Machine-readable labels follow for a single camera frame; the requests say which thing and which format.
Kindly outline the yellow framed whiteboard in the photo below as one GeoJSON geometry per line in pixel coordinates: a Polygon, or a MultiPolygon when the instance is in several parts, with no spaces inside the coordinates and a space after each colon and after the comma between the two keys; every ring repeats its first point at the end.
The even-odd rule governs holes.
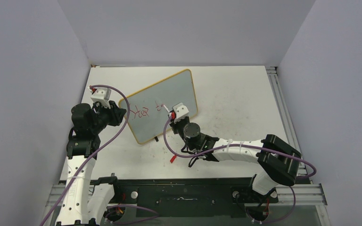
{"type": "Polygon", "coordinates": [[[120,108],[130,106],[128,126],[140,145],[163,133],[163,127],[173,106],[184,103],[189,116],[198,113],[197,98],[190,69],[175,70],[148,67],[131,69],[133,93],[118,102],[120,108]]]}

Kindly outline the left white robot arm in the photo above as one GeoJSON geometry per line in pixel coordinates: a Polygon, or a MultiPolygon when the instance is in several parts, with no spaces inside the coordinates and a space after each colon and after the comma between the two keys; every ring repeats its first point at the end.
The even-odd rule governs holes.
{"type": "Polygon", "coordinates": [[[98,226],[109,202],[122,196],[121,188],[114,185],[116,177],[98,180],[97,190],[89,196],[91,175],[100,147],[99,133],[106,126],[119,126],[126,109],[114,101],[104,107],[96,101],[93,105],[77,104],[71,109],[73,127],[66,146],[66,193],[61,200],[57,226],[98,226]]]}

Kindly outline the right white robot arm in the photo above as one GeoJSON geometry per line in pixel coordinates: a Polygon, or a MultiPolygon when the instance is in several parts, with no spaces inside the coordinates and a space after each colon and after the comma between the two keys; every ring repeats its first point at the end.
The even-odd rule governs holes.
{"type": "Polygon", "coordinates": [[[171,127],[179,135],[188,149],[187,154],[175,152],[165,141],[165,145],[174,155],[181,158],[195,158],[204,161],[245,161],[257,163],[262,170],[252,178],[248,188],[248,197],[261,201],[277,185],[293,186],[297,179],[302,156],[295,148],[278,136],[268,134],[264,139],[255,141],[235,141],[206,135],[189,117],[177,119],[170,117],[164,130],[171,127]]]}

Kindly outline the red white marker pen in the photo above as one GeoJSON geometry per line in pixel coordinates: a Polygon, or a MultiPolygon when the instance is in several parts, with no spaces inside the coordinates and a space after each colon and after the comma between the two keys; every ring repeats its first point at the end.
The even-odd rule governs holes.
{"type": "Polygon", "coordinates": [[[163,104],[162,107],[167,111],[168,114],[171,113],[171,110],[169,110],[166,105],[163,104]]]}

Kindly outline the red marker cap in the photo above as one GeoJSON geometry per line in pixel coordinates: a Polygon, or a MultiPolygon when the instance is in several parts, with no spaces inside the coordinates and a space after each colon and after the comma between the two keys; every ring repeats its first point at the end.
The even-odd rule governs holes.
{"type": "Polygon", "coordinates": [[[170,163],[173,163],[175,161],[175,159],[177,158],[176,155],[174,155],[171,159],[170,159],[170,163]]]}

